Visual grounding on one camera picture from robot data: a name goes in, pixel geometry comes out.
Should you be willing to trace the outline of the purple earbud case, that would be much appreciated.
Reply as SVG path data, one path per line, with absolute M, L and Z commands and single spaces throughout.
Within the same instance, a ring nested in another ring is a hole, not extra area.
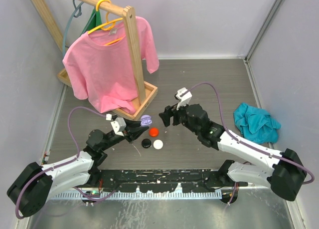
M 146 127 L 152 124 L 152 117 L 150 115 L 143 115 L 140 119 L 141 126 Z

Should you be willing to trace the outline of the black earbud case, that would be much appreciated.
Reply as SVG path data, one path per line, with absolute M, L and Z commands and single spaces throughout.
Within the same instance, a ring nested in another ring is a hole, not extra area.
M 152 146 L 152 142 L 151 142 L 150 139 L 145 138 L 145 139 L 143 139 L 143 140 L 141 141 L 141 146 L 142 146 L 143 148 L 147 149 L 147 148 L 149 148 L 149 147 Z

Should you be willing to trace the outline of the red earbud case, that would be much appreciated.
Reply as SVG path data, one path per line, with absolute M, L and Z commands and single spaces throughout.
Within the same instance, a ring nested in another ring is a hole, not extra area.
M 158 135 L 159 135 L 159 129 L 158 128 L 156 128 L 156 127 L 153 127 L 153 128 L 150 128 L 149 129 L 149 135 L 151 136 L 151 137 L 157 137 Z

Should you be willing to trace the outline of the white earbud case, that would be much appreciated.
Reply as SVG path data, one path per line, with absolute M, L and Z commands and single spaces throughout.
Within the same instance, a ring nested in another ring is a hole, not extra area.
M 153 142 L 153 147 L 154 147 L 156 150 L 162 149 L 162 148 L 163 148 L 163 141 L 160 140 L 160 139 L 154 140 L 154 142 Z

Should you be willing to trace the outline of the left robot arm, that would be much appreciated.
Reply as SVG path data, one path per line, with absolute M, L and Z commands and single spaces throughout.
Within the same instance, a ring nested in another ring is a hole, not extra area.
M 34 215 L 50 198 L 70 188 L 95 187 L 101 179 L 98 167 L 107 157 L 105 150 L 123 140 L 132 143 L 149 129 L 140 121 L 122 117 L 114 117 L 111 126 L 108 133 L 98 129 L 91 131 L 86 147 L 72 157 L 46 165 L 28 164 L 6 193 L 15 204 L 16 217 Z

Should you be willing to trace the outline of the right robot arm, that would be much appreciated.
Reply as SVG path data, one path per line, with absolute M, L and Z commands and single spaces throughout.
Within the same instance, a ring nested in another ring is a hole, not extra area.
M 211 121 L 199 104 L 167 106 L 159 116 L 165 127 L 181 124 L 195 134 L 204 146 L 249 162 L 245 165 L 225 161 L 218 174 L 222 185 L 247 182 L 267 187 L 286 201 L 296 199 L 307 173 L 295 151 L 287 148 L 281 152 L 244 139 Z

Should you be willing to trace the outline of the pink t-shirt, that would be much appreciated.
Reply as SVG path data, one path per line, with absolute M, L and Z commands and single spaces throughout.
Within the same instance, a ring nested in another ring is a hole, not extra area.
M 104 113 L 122 108 L 135 113 L 138 93 L 124 23 L 111 30 L 82 34 L 67 50 L 63 64 L 74 96 Z

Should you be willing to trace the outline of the teal crumpled cloth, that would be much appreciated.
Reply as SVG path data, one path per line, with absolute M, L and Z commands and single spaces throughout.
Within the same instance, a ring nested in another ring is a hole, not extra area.
M 277 143 L 281 124 L 268 111 L 241 103 L 233 116 L 235 126 L 245 139 L 257 144 Z

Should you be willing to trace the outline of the yellow hanger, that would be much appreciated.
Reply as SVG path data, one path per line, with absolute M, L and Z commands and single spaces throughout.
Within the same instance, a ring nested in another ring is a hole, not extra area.
M 103 3 L 103 2 L 112 3 L 110 0 L 99 0 L 96 3 L 96 6 L 95 6 L 95 13 L 99 12 L 99 7 L 100 7 L 101 3 Z M 123 20 L 123 18 L 120 17 L 120 18 L 114 19 L 112 21 L 109 21 L 108 20 L 108 15 L 109 14 L 110 13 L 107 11 L 106 16 L 105 16 L 105 18 L 106 18 L 106 22 L 105 23 L 102 23 L 102 24 L 100 24 L 98 26 L 95 26 L 91 30 L 86 31 L 86 34 L 89 35 L 89 34 L 95 32 L 95 31 L 97 31 L 98 29 L 101 29 L 102 31 L 111 31 L 112 29 L 114 29 L 116 22 Z M 109 46 L 109 45 L 115 44 L 115 43 L 121 41 L 123 38 L 124 37 L 122 36 L 122 37 L 119 37 L 119 38 L 117 38 L 115 40 L 107 42 L 107 43 L 104 44 L 104 46 Z

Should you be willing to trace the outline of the wooden clothes rack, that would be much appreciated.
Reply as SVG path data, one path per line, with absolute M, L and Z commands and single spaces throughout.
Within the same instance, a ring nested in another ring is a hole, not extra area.
M 129 114 L 120 108 L 115 109 L 114 112 L 130 120 L 138 120 L 157 95 L 158 88 L 144 81 L 135 9 L 131 6 L 120 7 L 107 1 L 102 2 L 101 0 L 79 1 L 92 6 L 99 6 L 100 9 L 117 15 L 120 18 L 120 20 L 122 20 L 124 23 L 128 50 L 130 53 L 131 65 L 133 69 L 134 80 L 136 83 L 138 96 L 137 98 L 132 100 L 132 104 L 136 110 L 134 114 Z M 61 51 L 65 50 L 65 47 L 62 46 L 63 34 L 60 28 L 58 27 L 45 0 L 31 0 L 31 2 L 33 3 L 40 17 L 42 18 L 45 26 L 47 27 L 49 33 L 51 34 L 59 49 Z

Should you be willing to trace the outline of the green garment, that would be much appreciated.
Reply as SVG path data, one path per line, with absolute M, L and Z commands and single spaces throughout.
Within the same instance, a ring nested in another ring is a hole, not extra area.
M 91 16 L 90 16 L 88 22 L 84 26 L 80 35 L 84 34 L 85 32 L 87 32 L 89 30 L 92 30 L 93 28 L 95 28 L 101 24 L 102 24 L 102 20 L 101 20 L 100 11 L 99 10 L 96 11 L 96 9 L 94 8 L 92 10 L 92 13 L 91 13 Z

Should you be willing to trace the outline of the teal hanger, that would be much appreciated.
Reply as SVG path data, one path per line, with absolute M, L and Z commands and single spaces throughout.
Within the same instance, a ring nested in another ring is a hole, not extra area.
M 70 25 L 72 23 L 72 20 L 74 18 L 78 18 L 78 17 L 80 17 L 82 15 L 82 4 L 83 4 L 83 2 L 80 2 L 79 4 L 76 4 L 75 0 L 72 0 L 72 3 L 73 3 L 74 11 L 71 14 L 71 16 L 69 17 L 69 20 L 67 22 L 67 25 L 65 27 L 65 31 L 64 31 L 64 34 L 63 34 L 63 38 L 62 38 L 62 56 L 65 56 L 66 50 L 68 48 L 67 45 L 66 45 L 66 39 L 67 39 L 67 34 L 68 34 L 68 31 L 69 31 Z

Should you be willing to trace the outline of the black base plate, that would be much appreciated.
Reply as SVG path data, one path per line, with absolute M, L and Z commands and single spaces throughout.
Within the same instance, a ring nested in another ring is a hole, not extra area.
M 208 193 L 233 187 L 234 182 L 212 169 L 100 170 L 83 187 L 101 187 L 106 192 L 134 193 L 139 189 L 142 193 L 171 193 L 178 185 L 183 193 Z

